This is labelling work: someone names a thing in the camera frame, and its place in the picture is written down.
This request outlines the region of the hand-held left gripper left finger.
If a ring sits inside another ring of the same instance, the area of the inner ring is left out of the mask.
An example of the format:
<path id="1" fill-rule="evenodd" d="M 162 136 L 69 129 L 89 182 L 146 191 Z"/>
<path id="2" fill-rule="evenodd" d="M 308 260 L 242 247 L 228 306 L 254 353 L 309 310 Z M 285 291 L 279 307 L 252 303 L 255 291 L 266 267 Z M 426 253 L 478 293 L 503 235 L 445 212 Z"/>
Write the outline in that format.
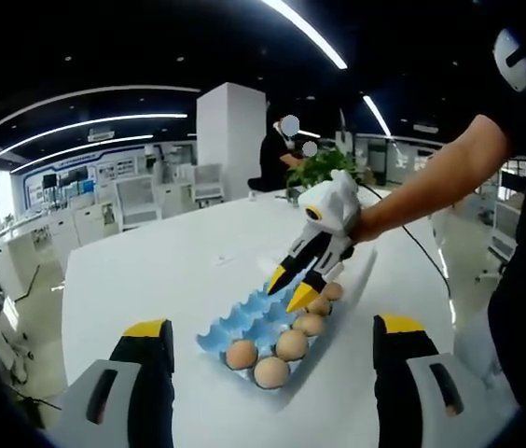
<path id="1" fill-rule="evenodd" d="M 170 320 L 126 329 L 62 396 L 60 446 L 172 447 L 173 373 Z"/>

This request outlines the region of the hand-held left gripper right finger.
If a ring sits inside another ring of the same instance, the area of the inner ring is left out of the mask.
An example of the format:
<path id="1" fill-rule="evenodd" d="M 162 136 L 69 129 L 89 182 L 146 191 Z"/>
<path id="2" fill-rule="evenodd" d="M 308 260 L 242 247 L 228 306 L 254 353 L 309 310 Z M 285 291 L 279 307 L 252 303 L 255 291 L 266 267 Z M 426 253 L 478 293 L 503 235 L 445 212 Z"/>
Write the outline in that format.
<path id="1" fill-rule="evenodd" d="M 420 323 L 375 315 L 373 368 L 380 447 L 479 447 L 480 382 Z"/>

